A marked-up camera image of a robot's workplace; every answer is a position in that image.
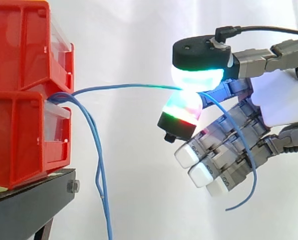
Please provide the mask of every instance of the black sensor cap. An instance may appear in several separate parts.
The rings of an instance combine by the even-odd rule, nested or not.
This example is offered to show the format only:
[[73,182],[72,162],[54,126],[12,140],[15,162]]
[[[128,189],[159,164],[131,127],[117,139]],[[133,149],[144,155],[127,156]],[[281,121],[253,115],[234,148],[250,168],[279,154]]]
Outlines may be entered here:
[[165,112],[162,112],[161,114],[158,127],[167,133],[164,139],[170,143],[173,143],[175,139],[181,139],[184,141],[190,140],[196,128],[195,125],[171,116]]
[[226,69],[231,48],[216,48],[213,35],[182,39],[173,45],[173,65],[185,71]]

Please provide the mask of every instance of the black shelf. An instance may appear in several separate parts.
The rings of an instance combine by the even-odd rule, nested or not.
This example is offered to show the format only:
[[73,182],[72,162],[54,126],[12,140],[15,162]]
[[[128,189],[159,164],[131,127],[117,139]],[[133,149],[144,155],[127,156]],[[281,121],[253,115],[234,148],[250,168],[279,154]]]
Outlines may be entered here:
[[41,233],[74,199],[70,184],[75,180],[75,169],[61,169],[56,174],[0,193],[0,240],[26,240]]

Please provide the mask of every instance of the white fingertip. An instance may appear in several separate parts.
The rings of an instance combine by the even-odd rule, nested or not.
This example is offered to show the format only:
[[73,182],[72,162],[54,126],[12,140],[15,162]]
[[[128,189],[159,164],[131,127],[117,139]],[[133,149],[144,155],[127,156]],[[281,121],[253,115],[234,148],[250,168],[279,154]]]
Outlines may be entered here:
[[218,197],[229,192],[221,177],[217,177],[212,183],[208,184],[207,190],[212,197]]
[[189,176],[197,188],[205,187],[214,180],[208,169],[201,162],[189,170]]
[[188,144],[180,147],[174,156],[184,169],[188,169],[199,162],[198,156]]

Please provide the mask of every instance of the black cable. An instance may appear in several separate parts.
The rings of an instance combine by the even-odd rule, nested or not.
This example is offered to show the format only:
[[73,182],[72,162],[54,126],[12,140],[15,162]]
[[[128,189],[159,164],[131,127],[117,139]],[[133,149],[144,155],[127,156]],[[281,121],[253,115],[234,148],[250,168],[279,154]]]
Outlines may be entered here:
[[244,32],[250,32],[250,31],[273,31],[273,32],[279,32],[279,33],[285,33],[285,34],[295,34],[298,35],[298,30],[295,29],[289,29],[284,27],[278,27],[278,26],[224,26],[219,27],[215,31],[215,40],[217,42],[225,43],[226,39],[232,38],[238,34],[244,33]]
[[286,33],[286,34],[296,34],[298,35],[298,30],[295,29],[289,29],[284,27],[278,27],[278,26],[244,26],[241,27],[240,31],[243,32],[249,32],[249,31],[273,31],[273,32],[279,32],[279,33]]

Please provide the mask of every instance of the black connector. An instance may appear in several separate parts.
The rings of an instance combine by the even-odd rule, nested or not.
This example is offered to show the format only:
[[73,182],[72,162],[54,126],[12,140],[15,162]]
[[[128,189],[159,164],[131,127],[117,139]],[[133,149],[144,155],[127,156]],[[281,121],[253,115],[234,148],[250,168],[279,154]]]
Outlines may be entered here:
[[240,26],[223,26],[215,30],[215,40],[218,43],[225,43],[226,39],[232,38],[242,32]]

